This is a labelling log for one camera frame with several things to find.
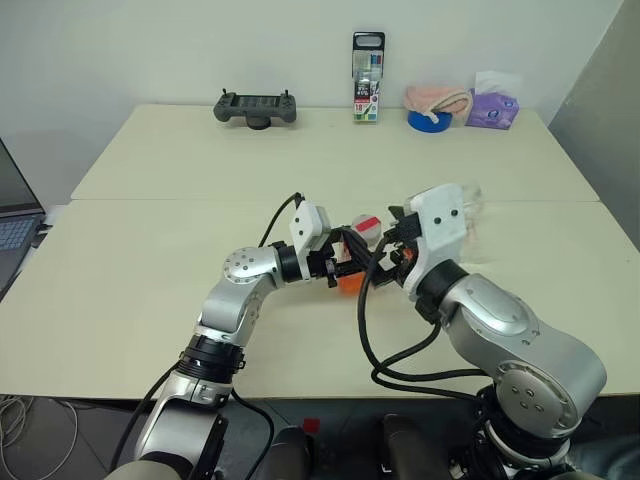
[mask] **game controller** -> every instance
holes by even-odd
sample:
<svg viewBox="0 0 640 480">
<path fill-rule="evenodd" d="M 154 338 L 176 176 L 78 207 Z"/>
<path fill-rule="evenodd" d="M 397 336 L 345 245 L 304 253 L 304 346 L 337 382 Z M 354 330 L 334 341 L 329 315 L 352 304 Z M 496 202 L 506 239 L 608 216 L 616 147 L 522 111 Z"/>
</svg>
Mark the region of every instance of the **game controller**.
<svg viewBox="0 0 640 480">
<path fill-rule="evenodd" d="M 222 89 L 222 96 L 213 107 L 213 114 L 221 122 L 231 117 L 245 117 L 247 126 L 263 130 L 271 126 L 271 117 L 279 117 L 287 123 L 296 119 L 296 99 L 285 90 L 275 95 L 237 95 Z"/>
</svg>

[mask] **blue tape roll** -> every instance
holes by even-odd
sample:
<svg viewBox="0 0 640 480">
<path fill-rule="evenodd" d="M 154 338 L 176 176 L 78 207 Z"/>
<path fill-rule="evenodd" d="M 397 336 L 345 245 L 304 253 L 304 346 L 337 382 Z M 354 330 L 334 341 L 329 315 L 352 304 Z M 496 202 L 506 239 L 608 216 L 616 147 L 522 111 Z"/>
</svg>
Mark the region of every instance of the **blue tape roll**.
<svg viewBox="0 0 640 480">
<path fill-rule="evenodd" d="M 451 120 L 453 119 L 452 114 L 445 112 L 437 112 L 436 117 L 438 117 L 439 122 L 433 123 L 429 117 L 425 117 L 421 113 L 411 111 L 409 112 L 407 121 L 409 122 L 409 125 L 416 130 L 427 133 L 437 133 L 443 132 L 449 128 Z"/>
</svg>

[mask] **white cable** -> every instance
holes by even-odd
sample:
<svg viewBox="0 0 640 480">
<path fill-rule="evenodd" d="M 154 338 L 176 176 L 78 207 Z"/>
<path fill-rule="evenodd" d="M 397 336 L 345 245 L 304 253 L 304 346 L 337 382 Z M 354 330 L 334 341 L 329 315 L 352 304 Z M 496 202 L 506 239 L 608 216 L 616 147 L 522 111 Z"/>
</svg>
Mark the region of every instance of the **white cable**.
<svg viewBox="0 0 640 480">
<path fill-rule="evenodd" d="M 78 439 L 78 413 L 76 412 L 76 409 L 73 408 L 73 405 L 71 405 L 69 402 L 62 402 L 62 403 L 67 408 L 69 408 L 73 413 L 73 419 L 75 423 L 75 427 L 73 431 L 73 440 L 71 441 L 71 446 L 69 447 L 69 451 L 66 453 L 64 458 L 60 461 L 60 463 L 58 463 L 58 465 L 49 473 L 47 473 L 43 477 L 38 478 L 37 480 L 46 480 L 47 478 L 51 477 L 54 473 L 56 473 L 58 470 L 60 470 L 60 468 L 62 468 L 62 466 L 69 459 L 69 457 L 71 456 L 71 452 L 73 452 L 73 449 L 76 446 L 76 440 Z M 7 471 L 7 473 L 13 480 L 20 480 L 20 478 L 16 477 L 13 474 L 13 472 L 9 470 L 7 461 L 4 458 L 4 449 L 5 447 L 9 446 L 11 443 L 15 442 L 17 438 L 20 436 L 20 434 L 22 433 L 22 430 L 24 428 L 24 423 L 27 417 L 27 412 L 29 411 L 29 408 L 31 407 L 32 404 L 33 404 L 33 398 L 27 400 L 26 402 L 22 399 L 22 397 L 5 396 L 3 398 L 0 398 L 0 461 L 2 462 L 2 466 L 4 467 L 4 469 Z M 18 413 L 18 417 L 16 417 L 16 420 L 13 421 L 11 426 L 7 429 L 7 432 L 5 432 L 4 427 L 2 426 L 2 421 L 1 421 L 2 414 L 6 409 L 8 409 L 13 405 L 18 405 L 18 407 L 20 408 L 20 412 Z M 15 436 L 10 442 L 5 443 L 5 440 L 4 440 L 5 435 L 7 435 L 12 430 L 15 430 L 16 428 L 18 428 L 18 424 L 19 424 L 18 433 L 14 434 Z"/>
</svg>

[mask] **pink towel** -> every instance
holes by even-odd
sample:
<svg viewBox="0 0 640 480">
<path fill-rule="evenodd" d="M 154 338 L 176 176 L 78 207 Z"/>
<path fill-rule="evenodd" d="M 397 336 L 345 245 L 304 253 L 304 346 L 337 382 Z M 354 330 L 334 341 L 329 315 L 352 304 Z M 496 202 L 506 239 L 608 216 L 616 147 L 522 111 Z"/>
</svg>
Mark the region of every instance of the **pink towel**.
<svg viewBox="0 0 640 480">
<path fill-rule="evenodd" d="M 473 97 L 460 87 L 408 87 L 404 97 L 407 110 L 421 113 L 438 123 L 436 112 L 447 112 L 454 117 L 465 117 Z"/>
</svg>

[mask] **black cable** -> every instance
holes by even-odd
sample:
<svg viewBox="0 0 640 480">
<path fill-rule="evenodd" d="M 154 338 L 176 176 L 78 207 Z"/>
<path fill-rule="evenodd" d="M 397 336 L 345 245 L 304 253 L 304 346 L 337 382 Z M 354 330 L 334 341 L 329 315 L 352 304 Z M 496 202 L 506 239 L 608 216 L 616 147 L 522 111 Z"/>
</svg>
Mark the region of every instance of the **black cable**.
<svg viewBox="0 0 640 480">
<path fill-rule="evenodd" d="M 131 418 L 129 418 L 129 423 L 127 423 L 127 426 L 125 427 L 124 432 L 122 432 L 122 436 L 118 441 L 118 445 L 116 446 L 115 452 L 113 452 L 113 457 L 111 458 L 111 465 L 109 466 L 109 473 L 113 472 L 116 468 L 118 468 L 118 462 L 120 461 L 120 455 L 122 455 L 122 449 L 124 448 L 124 444 L 127 443 L 127 438 L 129 438 L 129 435 L 131 435 L 131 430 L 133 430 L 133 427 L 135 426 L 136 421 L 138 420 L 138 417 L 140 417 L 140 414 L 149 404 L 149 402 L 151 401 L 151 397 L 153 397 L 153 394 L 156 392 L 156 390 L 158 390 L 160 386 L 167 380 L 167 378 L 169 378 L 169 375 L 171 374 L 171 372 L 176 368 L 178 368 L 179 363 L 180 363 L 179 361 L 174 363 L 169 370 L 164 372 L 162 376 L 156 381 L 156 383 L 154 383 L 153 386 L 149 389 L 149 391 L 144 396 L 144 398 L 140 400 L 140 403 L 138 403 L 138 406 L 131 414 Z"/>
<path fill-rule="evenodd" d="M 273 425 L 273 420 L 271 420 L 271 416 L 267 412 L 241 398 L 240 395 L 238 395 L 238 392 L 236 392 L 235 388 L 231 390 L 231 396 L 235 398 L 236 402 L 238 402 L 243 407 L 248 408 L 249 410 L 252 410 L 258 415 L 262 416 L 262 418 L 264 418 L 269 424 L 269 438 L 267 439 L 267 443 L 262 449 L 262 453 L 260 453 L 260 456 L 256 459 L 253 466 L 251 467 L 251 470 L 249 470 L 249 473 L 247 473 L 247 476 L 244 477 L 245 480 L 250 480 L 253 474 L 256 473 L 256 470 L 258 469 L 258 466 L 260 465 L 264 457 L 267 455 L 269 447 L 271 447 L 271 443 L 273 442 L 273 436 L 275 433 L 275 427 Z"/>
<path fill-rule="evenodd" d="M 260 240 L 260 243 L 258 243 L 258 247 L 263 247 L 264 246 L 265 242 L 267 241 L 267 237 L 269 237 L 269 234 L 271 233 L 271 229 L 273 228 L 273 226 L 276 223 L 276 220 L 278 220 L 278 217 L 280 216 L 282 211 L 285 208 L 287 208 L 287 205 L 289 205 L 294 200 L 295 200 L 295 202 L 297 204 L 299 201 L 304 200 L 304 197 L 302 196 L 302 194 L 300 192 L 296 192 L 293 195 L 291 195 L 289 198 L 287 198 L 282 205 L 280 205 L 278 210 L 276 210 L 276 213 L 273 215 L 273 218 L 269 222 L 269 226 L 267 227 L 267 230 L 264 232 L 264 235 L 262 236 L 262 239 Z"/>
<path fill-rule="evenodd" d="M 457 378 L 457 377 L 465 377 L 465 376 L 485 376 L 486 373 L 480 369 L 462 369 L 462 370 L 449 370 L 445 372 L 438 373 L 430 373 L 423 375 L 413 375 L 406 374 L 402 372 L 397 372 L 389 368 L 389 365 L 392 363 L 398 362 L 408 356 L 420 351 L 426 346 L 430 345 L 437 335 L 439 334 L 439 327 L 435 327 L 431 334 L 422 342 L 410 347 L 402 352 L 399 352 L 396 355 L 386 359 L 384 363 L 380 362 L 373 350 L 371 348 L 371 344 L 369 342 L 369 337 L 367 334 L 367 325 L 366 325 L 366 303 L 367 303 L 367 293 L 369 291 L 369 286 L 371 284 L 371 280 L 373 278 L 373 274 L 378 266 L 378 262 L 384 256 L 384 248 L 388 244 L 388 239 L 382 238 L 376 247 L 373 256 L 371 257 L 371 261 L 369 262 L 369 266 L 367 268 L 364 280 L 362 282 L 362 286 L 360 287 L 360 294 L 358 295 L 358 332 L 360 334 L 360 343 L 362 344 L 362 349 L 369 360 L 369 363 L 373 366 L 374 370 L 371 372 L 371 379 L 377 383 L 378 385 L 384 386 L 386 388 L 400 390 L 405 392 L 417 392 L 417 393 L 427 393 L 432 395 L 442 395 L 446 397 L 459 398 L 463 400 L 471 400 L 474 402 L 478 402 L 479 400 L 474 395 L 469 395 L 462 392 L 455 392 L 452 390 L 444 390 L 439 388 L 430 388 L 430 387 L 416 387 L 411 385 L 402 385 L 397 383 L 388 382 L 386 380 L 382 380 L 378 377 L 379 374 L 383 374 L 387 377 L 394 378 L 396 380 L 406 381 L 406 382 L 423 382 L 423 381 L 432 381 L 432 380 L 443 380 L 447 378 Z"/>
</svg>

